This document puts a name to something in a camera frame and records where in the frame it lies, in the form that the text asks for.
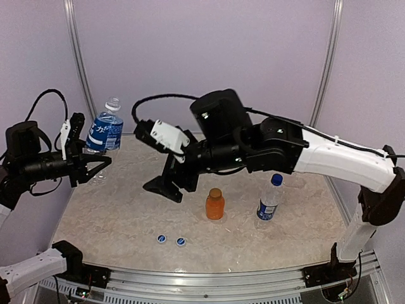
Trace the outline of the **blue label water bottle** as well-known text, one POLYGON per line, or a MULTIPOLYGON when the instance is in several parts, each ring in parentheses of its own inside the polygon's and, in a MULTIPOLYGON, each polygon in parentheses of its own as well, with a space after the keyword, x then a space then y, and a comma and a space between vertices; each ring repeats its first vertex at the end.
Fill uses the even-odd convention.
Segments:
POLYGON ((97 114, 87 133, 85 148, 89 154, 105 155, 120 149, 124 124, 118 114, 120 109, 120 100, 116 97, 105 102, 104 110, 97 114))

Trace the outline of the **clear plastic bottle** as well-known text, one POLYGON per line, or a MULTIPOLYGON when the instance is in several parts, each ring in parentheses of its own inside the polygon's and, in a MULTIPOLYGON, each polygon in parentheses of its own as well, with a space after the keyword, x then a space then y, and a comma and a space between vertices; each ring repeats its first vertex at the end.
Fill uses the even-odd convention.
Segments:
POLYGON ((106 182, 107 179, 107 169, 103 169, 98 172, 89 182, 88 185, 91 186, 100 186, 106 182))

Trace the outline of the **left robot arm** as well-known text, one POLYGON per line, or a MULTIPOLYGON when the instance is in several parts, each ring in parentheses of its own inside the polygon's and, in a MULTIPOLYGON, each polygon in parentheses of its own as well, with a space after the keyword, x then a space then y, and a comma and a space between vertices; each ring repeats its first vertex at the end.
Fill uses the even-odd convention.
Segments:
MULTIPOLYGON (((34 184, 68 177, 72 187, 89 182, 112 163, 103 155, 83 152, 80 139, 84 115, 74 113, 61 127, 61 149, 43 152, 41 143, 52 144, 36 121, 20 122, 6 130, 7 150, 1 165, 1 222, 15 209, 23 193, 32 192, 34 184)), ((68 241, 14 265, 1 267, 1 303, 9 303, 18 293, 41 280, 58 274, 80 282, 89 275, 82 263, 83 254, 68 241)))

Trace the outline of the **white blue bottle cap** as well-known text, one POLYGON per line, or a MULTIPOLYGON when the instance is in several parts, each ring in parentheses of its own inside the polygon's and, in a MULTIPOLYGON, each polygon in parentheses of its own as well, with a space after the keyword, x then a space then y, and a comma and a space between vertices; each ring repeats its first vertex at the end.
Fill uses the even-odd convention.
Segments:
POLYGON ((185 246, 185 244, 186 244, 185 238, 179 237, 179 238, 176 240, 176 244, 177 244, 177 246, 185 246))
POLYGON ((165 242, 166 242, 166 236, 163 235, 163 234, 160 234, 160 235, 157 237, 157 242, 160 243, 160 244, 165 243, 165 242))

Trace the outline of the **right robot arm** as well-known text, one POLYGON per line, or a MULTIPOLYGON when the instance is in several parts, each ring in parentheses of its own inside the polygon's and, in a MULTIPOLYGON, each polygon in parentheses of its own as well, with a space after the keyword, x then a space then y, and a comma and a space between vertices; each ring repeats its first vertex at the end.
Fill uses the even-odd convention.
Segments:
POLYGON ((359 205, 323 268, 329 281, 339 280, 377 227, 399 214, 404 169, 390 146, 367 148, 269 113, 253 123, 254 110, 233 89, 191 97, 190 111, 204 135, 201 141, 160 120, 135 120, 136 138, 167 155, 163 173, 145 183, 146 191, 181 202, 182 191, 195 191, 200 175, 241 170, 310 173, 355 183, 361 188, 359 205))

